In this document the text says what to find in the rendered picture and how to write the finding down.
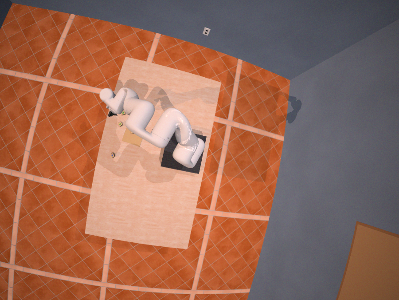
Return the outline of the tan flat mat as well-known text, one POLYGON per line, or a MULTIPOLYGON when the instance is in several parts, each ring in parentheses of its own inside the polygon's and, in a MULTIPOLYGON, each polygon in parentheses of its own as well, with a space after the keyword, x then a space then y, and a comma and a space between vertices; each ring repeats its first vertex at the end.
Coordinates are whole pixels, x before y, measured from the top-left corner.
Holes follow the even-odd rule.
POLYGON ((140 146, 142 138, 138 137, 135 134, 132 134, 131 131, 126 128, 122 141, 140 146))

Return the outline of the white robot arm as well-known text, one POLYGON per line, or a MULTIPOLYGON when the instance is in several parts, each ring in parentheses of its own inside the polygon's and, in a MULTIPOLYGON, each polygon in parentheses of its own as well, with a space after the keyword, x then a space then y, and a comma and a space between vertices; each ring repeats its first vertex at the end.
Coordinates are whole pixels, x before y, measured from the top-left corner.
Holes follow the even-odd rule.
POLYGON ((134 90, 126 87, 121 88, 116 95, 111 89, 104 88, 99 96, 106 108, 116 114, 121 114, 124 110, 129 115, 125 122, 127 129, 158 148, 165 148, 175 132, 178 144, 173 158, 188 168, 196 165, 205 143, 196 137, 189 120, 181 111, 176 108, 166 109, 149 133, 145 128, 155 111, 151 102, 139 99, 134 90))

